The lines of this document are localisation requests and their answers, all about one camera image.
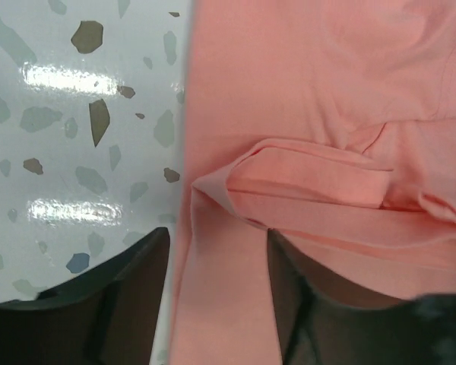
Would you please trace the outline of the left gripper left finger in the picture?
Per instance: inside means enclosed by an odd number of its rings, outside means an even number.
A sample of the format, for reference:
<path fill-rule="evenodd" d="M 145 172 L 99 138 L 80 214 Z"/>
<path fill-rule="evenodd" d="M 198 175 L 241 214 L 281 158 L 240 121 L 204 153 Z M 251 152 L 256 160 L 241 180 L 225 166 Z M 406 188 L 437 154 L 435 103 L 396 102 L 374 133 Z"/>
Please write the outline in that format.
<path fill-rule="evenodd" d="M 0 303 L 0 364 L 148 364 L 169 248 L 158 227 L 34 300 Z"/>

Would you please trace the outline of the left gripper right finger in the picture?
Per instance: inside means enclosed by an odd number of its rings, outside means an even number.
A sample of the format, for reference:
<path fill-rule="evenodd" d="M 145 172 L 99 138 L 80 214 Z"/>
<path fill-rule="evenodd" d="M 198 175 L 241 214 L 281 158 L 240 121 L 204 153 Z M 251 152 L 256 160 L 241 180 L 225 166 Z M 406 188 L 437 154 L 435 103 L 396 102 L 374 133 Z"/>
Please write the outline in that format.
<path fill-rule="evenodd" d="M 401 302 L 335 274 L 276 230 L 267 238 L 284 364 L 456 364 L 456 294 Z"/>

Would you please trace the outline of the salmon pink t shirt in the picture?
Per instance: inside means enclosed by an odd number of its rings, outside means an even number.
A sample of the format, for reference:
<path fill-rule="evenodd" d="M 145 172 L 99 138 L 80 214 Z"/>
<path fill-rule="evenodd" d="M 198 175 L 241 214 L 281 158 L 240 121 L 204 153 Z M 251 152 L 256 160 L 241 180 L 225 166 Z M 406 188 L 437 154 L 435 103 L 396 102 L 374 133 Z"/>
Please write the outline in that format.
<path fill-rule="evenodd" d="M 197 1 L 171 364 L 279 364 L 276 230 L 372 308 L 456 293 L 456 1 Z"/>

